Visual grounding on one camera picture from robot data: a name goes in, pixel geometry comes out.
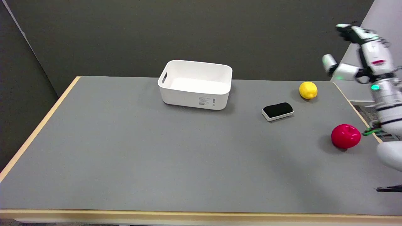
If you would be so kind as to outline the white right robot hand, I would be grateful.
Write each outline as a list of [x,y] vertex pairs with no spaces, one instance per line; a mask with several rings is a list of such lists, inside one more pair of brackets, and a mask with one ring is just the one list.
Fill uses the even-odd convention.
[[322,57],[323,68],[334,79],[375,83],[395,78],[396,67],[388,50],[388,42],[375,31],[354,24],[337,24],[336,30],[344,40],[357,44],[361,67],[338,63],[331,54]]

